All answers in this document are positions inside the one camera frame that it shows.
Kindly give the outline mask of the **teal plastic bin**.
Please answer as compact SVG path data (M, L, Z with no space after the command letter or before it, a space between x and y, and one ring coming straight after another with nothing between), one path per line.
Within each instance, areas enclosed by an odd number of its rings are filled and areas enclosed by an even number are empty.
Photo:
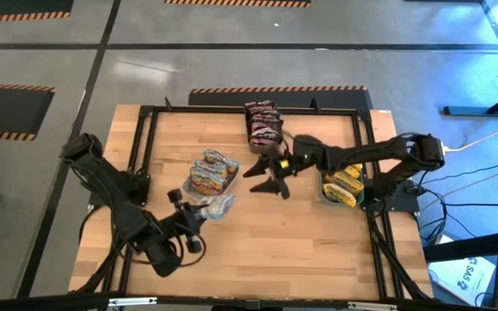
M329 176L332 175L334 173L323 173L321 172L320 174L320 189L322 191L322 185L325 184L325 183L334 183L332 182L330 179L329 179ZM359 181L361 181L363 184L364 184L364 180L363 180L363 177L364 177L364 174L363 172L361 171L361 176L359 179ZM360 194L358 195L354 195L354 197L356 198L356 206L358 206L364 199L364 195L362 194L363 190L361 191ZM330 202L328 200L326 200L326 198L323 196L322 192L321 192L321 195L322 195L322 199L328 203L328 204L331 204L331 205L335 205L335 206L345 206L345 207L349 207L349 206L346 206L344 204L340 204L340 203L333 203L333 202Z

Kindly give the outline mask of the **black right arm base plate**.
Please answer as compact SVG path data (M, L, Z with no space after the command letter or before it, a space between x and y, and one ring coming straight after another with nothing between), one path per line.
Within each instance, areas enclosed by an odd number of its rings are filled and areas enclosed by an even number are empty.
M417 191L411 180L406 180L397 185L394 190L387 194L374 193L373 181L365 179L361 202L363 210L372 212L407 212L417 213L419 211Z

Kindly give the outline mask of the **black metal table frame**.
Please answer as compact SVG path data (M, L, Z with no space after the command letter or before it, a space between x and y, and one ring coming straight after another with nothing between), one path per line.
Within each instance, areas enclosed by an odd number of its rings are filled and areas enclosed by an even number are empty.
M139 105L118 105L106 137L105 157L118 169L130 158ZM204 149L216 149L240 164L240 174L257 160L246 142L242 108L166 108L156 115L149 160L147 209L158 218L173 212L167 192L180 188ZM296 108L284 115L292 135L310 134L329 145L367 143L367 129L378 140L395 135L391 112L373 111L372 128L356 113ZM202 227L207 253L197 264L161 278L149 265L134 263L125 292L130 295L245 299L369 300L380 298L367 217L358 208L327 204L319 196L318 172L304 170L286 179L290 198L252 194L266 176L237 177L229 189L238 196L224 219ZM427 294L432 288L417 223L408 213L389 213L396 253L412 280ZM109 211L102 208L87 222L67 289L78 289L108 254Z

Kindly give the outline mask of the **black furniture bar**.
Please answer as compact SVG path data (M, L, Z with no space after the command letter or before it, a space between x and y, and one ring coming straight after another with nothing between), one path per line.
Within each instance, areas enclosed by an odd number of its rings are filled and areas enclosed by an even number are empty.
M498 253L498 233L430 245L426 246L423 251L428 263L490 256Z

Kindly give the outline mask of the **silver metal bracket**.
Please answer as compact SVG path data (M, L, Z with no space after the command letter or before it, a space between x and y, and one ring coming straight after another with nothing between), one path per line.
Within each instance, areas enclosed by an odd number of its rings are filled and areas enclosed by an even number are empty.
M109 308L121 308L129 306L154 305L158 303L156 297L133 297L133 298L112 298L108 301Z
M349 301L348 309L357 309L360 311L398 311L396 305L364 301Z

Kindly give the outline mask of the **black hazard striped floor mat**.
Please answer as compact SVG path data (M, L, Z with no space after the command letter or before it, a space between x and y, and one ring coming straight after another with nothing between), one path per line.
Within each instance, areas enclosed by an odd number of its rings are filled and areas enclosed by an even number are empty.
M0 84L0 140L35 140L54 95L52 86Z
M320 108L372 110L365 86L255 86L195 88L188 95L189 105L235 106L271 100L281 107L308 108L315 100Z
M68 18L74 0L0 0L0 22Z
M208 6L252 6L308 9L311 0L164 0L166 4L208 5Z

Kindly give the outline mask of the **white printed cardboard box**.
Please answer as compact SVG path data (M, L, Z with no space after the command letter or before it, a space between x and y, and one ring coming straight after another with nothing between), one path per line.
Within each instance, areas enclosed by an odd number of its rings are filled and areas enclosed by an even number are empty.
M468 257L429 263L428 270L436 285L475 306L478 301L476 297L488 289L495 265L483 257Z

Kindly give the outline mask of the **black horizontal metal beam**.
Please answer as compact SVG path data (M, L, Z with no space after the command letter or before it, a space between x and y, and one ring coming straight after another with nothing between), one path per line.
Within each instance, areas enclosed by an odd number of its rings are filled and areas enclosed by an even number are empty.
M206 305L244 308L258 310L261 308L334 308L348 309L349 301L340 300L260 300L260 299L220 299L213 297L179 297L179 296L127 296L119 292L72 293L0 300L0 311L80 311L94 308L109 308L112 298L156 297L159 304ZM365 301L392 304L398 311L498 311L498 308L484 308L464 305L446 304L436 300L409 300L403 298L386 298L380 301Z

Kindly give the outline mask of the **grey plastic bin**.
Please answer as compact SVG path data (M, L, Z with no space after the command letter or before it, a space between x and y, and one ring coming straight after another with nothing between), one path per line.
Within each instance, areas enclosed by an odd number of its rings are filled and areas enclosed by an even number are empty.
M236 176L232 180L225 179L225 184L224 184L224 190L222 194L225 194L230 187L230 185L235 181ZM185 182L182 184L182 189L186 194L188 194L192 199L194 200L200 200L203 197L206 197L207 195L204 194L199 194L197 193L192 187L191 187L191 179L190 179L190 169L189 169L189 174L188 178L185 180Z

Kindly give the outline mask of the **dark translucent plastic bin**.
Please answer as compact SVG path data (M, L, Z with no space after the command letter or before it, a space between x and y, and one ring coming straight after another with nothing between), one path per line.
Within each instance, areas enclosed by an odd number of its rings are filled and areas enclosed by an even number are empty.
M276 110L278 110L280 112L280 110L278 109L277 105L276 105L276 107L274 107L272 109L276 109ZM279 119L279 120L283 120L282 113L280 112L281 113L280 118L272 118L272 117L261 118L261 117L250 117L249 113L248 113L249 110L250 109L247 110L247 109L244 108L245 118L246 118L247 141L248 141L248 145L249 145L249 150L252 153L254 153L254 154L259 154L259 153L265 153L265 152L267 152L270 149L275 149L283 141L283 133L282 133L283 126L282 126L281 129L277 130L277 132L279 132L282 135L282 140L278 144L276 144L276 145L268 145L268 146L253 146L253 145L251 145L249 143L249 137L254 132L254 131L251 131L250 125L251 125L252 121L257 120L257 119Z

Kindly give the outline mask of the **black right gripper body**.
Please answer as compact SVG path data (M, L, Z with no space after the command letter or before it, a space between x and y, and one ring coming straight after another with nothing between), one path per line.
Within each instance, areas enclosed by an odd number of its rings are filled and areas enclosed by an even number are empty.
M277 189L284 200L290 197L290 190L285 182L286 177L297 176L300 171L316 165L316 154L292 154L287 150L271 157L271 178L276 182Z

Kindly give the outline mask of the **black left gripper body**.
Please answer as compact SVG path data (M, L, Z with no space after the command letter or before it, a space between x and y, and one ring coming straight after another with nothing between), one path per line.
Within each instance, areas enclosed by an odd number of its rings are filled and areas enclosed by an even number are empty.
M179 238L183 235L186 238L184 245L187 247L188 252L192 254L200 253L201 241L198 239L198 235L200 234L201 225L193 223L193 214L188 210L188 205L191 203L182 200L182 192L178 188L170 190L167 195L175 208L175 212L166 218L166 223L169 225L169 236Z

